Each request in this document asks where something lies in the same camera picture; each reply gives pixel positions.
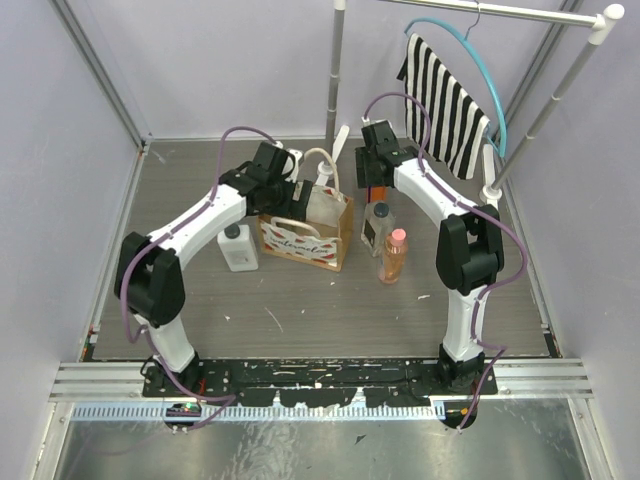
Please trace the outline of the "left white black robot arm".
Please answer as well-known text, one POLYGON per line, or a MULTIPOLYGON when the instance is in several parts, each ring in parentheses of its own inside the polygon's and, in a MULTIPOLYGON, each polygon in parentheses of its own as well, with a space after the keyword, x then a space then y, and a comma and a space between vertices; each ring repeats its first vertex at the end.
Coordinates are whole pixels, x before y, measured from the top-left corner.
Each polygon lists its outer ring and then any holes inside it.
POLYGON ((252 160, 231 169, 187 211, 147 234, 122 242, 114 292, 130 343, 145 336, 165 385, 178 396, 194 396, 200 359, 181 320, 186 301, 183 271, 193 257, 226 228, 246 217, 286 210, 292 203, 303 154, 263 141, 252 160))

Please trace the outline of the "blue cap orange bottle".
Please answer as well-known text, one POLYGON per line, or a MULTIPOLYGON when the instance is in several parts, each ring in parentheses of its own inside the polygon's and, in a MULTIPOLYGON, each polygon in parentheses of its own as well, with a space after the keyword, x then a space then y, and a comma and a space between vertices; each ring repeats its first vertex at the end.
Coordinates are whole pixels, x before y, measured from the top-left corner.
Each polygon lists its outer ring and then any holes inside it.
POLYGON ((368 187, 367 188, 367 202, 385 202, 387 197, 387 188, 384 186, 368 187))

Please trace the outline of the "metal clothes rack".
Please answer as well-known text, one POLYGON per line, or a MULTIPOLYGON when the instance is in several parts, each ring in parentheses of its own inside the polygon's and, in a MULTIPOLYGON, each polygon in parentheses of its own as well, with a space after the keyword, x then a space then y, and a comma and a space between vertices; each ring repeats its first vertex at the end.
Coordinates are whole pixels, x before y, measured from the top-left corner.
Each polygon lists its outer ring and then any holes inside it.
POLYGON ((626 191, 608 162, 624 149, 615 106, 626 90, 622 48, 632 44, 639 4, 626 12, 599 46, 570 28, 549 30, 507 112, 510 141, 528 133, 535 115, 552 106, 544 124, 510 171, 526 237, 539 253, 586 255, 616 244, 616 221, 632 214, 615 199, 626 191))

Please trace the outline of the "pink cap lotion bottle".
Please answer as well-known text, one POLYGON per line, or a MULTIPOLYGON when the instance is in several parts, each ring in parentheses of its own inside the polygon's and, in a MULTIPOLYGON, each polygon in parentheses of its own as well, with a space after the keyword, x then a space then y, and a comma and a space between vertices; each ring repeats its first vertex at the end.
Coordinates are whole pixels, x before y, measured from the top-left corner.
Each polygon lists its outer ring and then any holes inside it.
POLYGON ((408 252, 407 233, 402 228, 389 233, 379 257, 378 279, 385 284, 396 283, 402 272, 408 252))

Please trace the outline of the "clear bottle grey cap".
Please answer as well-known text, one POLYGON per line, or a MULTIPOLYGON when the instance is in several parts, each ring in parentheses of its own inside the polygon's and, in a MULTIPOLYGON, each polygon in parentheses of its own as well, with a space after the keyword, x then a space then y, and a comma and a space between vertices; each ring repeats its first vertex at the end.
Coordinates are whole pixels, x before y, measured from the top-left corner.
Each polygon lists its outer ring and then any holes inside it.
POLYGON ((384 247, 386 237, 392 232, 395 217, 384 201, 366 205, 360 238, 372 257, 378 257, 384 247))

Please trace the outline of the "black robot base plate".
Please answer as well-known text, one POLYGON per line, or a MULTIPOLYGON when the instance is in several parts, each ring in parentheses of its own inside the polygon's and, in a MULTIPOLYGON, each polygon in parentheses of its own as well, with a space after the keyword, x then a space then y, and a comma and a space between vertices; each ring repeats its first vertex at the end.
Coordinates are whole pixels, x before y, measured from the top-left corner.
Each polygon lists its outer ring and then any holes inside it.
POLYGON ((358 395, 365 406, 428 406, 435 396, 495 395, 495 375, 482 385, 480 371, 447 384, 436 362, 421 358, 370 359, 208 359, 177 378, 206 397, 229 396, 236 405, 287 408, 346 407, 358 395))

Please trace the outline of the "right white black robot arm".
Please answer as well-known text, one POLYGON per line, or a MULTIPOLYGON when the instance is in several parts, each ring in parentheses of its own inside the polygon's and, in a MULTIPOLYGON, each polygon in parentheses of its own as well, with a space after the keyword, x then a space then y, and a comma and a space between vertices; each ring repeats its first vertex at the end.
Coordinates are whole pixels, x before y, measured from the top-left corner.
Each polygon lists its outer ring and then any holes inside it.
POLYGON ((417 160, 418 151, 402 147, 386 120, 365 121, 364 145, 355 150, 357 182, 364 187, 393 187, 411 199, 439 229, 436 270, 448 289, 447 329, 439 346, 436 379, 444 390, 459 394, 484 370, 480 345, 487 296, 504 267, 501 229, 491 205, 479 214, 462 207, 467 201, 417 160))

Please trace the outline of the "blue clothes hanger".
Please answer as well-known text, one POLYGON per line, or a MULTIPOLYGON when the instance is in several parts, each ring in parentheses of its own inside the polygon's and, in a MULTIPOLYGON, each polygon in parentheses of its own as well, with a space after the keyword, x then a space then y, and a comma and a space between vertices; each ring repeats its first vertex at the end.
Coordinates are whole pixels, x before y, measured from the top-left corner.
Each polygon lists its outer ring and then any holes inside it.
POLYGON ((497 151, 498 155, 501 158, 504 158, 507 153, 507 142, 508 142, 508 131, 507 131, 505 113, 504 113, 504 109, 503 109, 502 102, 498 94, 496 85, 493 81, 493 78, 487 66, 485 65, 479 53, 476 51, 476 49, 468 40, 468 34, 470 33, 473 26, 469 27, 465 32, 465 34, 462 34, 455 27, 453 27, 449 23, 444 22, 442 20, 432 18, 432 17, 419 17, 411 20, 406 25, 406 27, 403 30, 404 35, 406 37, 409 37, 411 29, 419 23, 428 23, 444 29, 462 45, 462 47, 466 50, 468 55, 471 57, 471 59, 475 63, 477 69, 479 70, 481 76, 484 79, 487 90, 492 98, 492 101, 494 104, 494 110, 496 112, 497 119, 498 119, 499 142, 495 143, 494 141, 491 141, 491 144, 494 146, 494 149, 497 151))

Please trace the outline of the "white bottle grey cap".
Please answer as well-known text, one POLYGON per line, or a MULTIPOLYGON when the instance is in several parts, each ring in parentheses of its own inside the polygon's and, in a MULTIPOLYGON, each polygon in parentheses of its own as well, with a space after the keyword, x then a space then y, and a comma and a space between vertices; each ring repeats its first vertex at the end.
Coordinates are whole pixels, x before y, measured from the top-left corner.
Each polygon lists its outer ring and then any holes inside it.
POLYGON ((250 227, 231 224, 217 235, 217 242, 231 272, 258 269, 258 255, 250 227))

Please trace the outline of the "black white striped cloth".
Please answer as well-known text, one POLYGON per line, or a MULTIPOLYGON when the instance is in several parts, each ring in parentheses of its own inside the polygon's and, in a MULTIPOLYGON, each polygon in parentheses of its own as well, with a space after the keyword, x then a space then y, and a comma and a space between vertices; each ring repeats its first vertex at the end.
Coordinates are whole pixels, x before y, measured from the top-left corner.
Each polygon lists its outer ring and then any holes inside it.
POLYGON ((460 180, 473 178, 489 117, 418 34, 410 35, 398 79, 418 102, 405 104, 406 133, 460 180))

